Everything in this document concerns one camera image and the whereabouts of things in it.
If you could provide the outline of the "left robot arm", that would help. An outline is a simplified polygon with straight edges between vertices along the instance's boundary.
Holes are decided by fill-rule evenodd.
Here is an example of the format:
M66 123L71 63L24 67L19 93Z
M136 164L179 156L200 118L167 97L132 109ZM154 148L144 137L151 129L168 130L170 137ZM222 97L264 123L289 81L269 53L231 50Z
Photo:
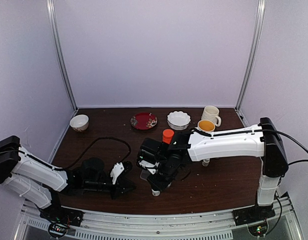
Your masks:
M31 154L15 135L0 141L0 185L8 186L38 208L46 209L55 222L66 217L65 209L56 203L58 193L74 196L107 192L116 199L136 188L135 183L125 177L131 170L131 162L121 161L106 173L104 162L97 157L84 160L73 170L59 168Z

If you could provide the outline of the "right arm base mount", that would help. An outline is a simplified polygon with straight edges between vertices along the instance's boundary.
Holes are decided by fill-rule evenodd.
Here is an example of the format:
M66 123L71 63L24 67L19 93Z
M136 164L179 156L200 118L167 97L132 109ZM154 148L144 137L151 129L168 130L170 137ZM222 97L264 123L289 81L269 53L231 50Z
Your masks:
M233 217L236 226L264 221L275 215L273 204L269 206L259 206L256 204L250 207L233 210Z

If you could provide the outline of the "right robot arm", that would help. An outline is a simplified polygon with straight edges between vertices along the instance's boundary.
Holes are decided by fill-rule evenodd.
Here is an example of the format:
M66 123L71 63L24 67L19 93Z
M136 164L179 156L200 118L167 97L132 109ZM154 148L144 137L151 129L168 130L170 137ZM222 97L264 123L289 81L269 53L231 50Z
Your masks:
M188 163L229 157L256 157L262 160L262 172L256 205L250 217L260 221L269 213L279 179L288 171L283 141L268 117L249 127L205 132L198 127L177 132L170 143L146 138L137 155L137 165L149 171L147 181L157 196L176 178L178 169Z

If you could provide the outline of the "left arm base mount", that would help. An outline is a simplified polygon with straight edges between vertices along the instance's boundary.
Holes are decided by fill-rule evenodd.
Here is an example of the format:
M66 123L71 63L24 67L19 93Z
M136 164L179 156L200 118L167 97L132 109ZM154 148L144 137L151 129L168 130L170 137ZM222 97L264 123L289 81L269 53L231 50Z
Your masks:
M38 210L40 212L40 217L48 220L50 223L79 227L83 219L83 212L80 210L69 208L58 208L52 210L39 208Z

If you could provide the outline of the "clear pill organizer box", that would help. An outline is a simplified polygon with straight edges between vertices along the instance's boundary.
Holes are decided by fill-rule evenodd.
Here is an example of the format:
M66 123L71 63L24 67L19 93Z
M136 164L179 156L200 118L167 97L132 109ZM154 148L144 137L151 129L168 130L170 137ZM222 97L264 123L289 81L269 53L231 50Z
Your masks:
M151 172L149 172L148 170L142 170L141 174L140 174L140 179L147 181L147 178L151 175Z

